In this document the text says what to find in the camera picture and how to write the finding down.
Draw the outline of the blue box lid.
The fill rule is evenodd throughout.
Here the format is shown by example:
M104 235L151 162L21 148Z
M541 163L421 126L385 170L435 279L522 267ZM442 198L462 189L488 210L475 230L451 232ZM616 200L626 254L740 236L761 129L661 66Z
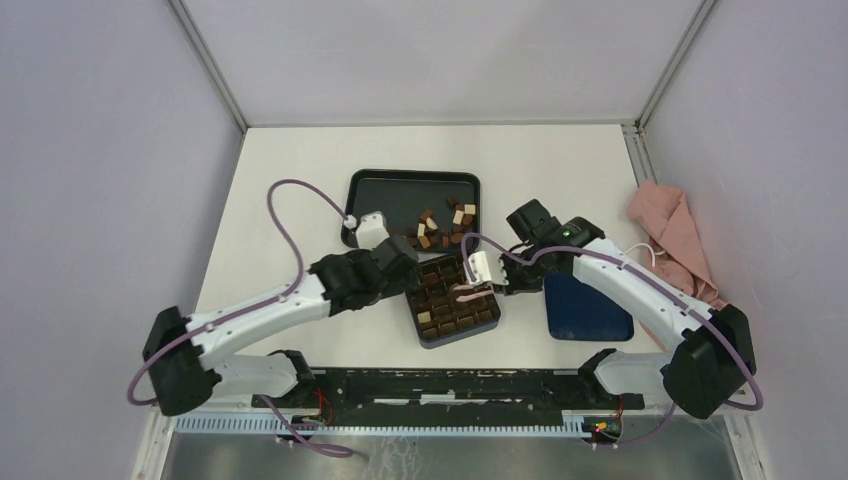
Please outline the blue box lid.
M548 332L556 340L625 342L634 336L630 314L570 274L547 275L543 293Z

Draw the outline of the pink tongs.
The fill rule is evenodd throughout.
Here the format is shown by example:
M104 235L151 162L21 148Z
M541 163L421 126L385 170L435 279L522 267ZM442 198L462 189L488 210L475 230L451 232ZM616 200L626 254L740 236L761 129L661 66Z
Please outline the pink tongs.
M491 287L484 286L457 284L450 289L450 295L458 303L468 303L494 294Z

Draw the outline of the blue chocolate box with insert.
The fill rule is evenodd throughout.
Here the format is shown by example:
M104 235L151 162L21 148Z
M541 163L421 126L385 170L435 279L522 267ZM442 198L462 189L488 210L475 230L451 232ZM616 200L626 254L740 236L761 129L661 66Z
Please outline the blue chocolate box with insert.
M419 343L426 349L447 345L494 329L502 311L495 296L458 303L450 295L467 285L460 254L448 254L419 264L419 286L406 293Z

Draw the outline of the black chocolate tray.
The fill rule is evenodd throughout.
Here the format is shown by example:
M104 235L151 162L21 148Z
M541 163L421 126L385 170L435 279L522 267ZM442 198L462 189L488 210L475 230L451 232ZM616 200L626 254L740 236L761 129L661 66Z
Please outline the black chocolate tray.
M466 172L363 169L351 177L345 211L382 213L388 232L419 252L456 253L464 234L481 231L481 184Z

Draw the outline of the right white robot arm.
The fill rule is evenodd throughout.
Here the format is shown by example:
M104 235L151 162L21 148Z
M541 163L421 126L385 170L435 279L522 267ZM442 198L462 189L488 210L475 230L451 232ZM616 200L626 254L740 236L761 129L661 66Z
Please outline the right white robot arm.
M719 407L759 411L764 396L749 320L732 304L717 309L633 261L582 217L560 222L536 199L507 217L526 248L504 251L490 282L506 296L536 293L553 273L570 275L639 321L663 352L599 353L577 382L580 400L602 408L617 394L665 396L685 413L710 417Z

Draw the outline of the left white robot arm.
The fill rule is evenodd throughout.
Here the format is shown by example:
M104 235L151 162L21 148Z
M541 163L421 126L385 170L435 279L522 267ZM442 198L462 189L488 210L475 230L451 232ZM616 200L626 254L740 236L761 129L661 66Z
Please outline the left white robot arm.
M165 416L188 413L216 397L266 395L306 405L314 381L294 350L266 356L243 349L293 327L357 311L419 284L418 255L398 236L372 249L326 255L301 280L218 312L159 312L142 350L142 370Z

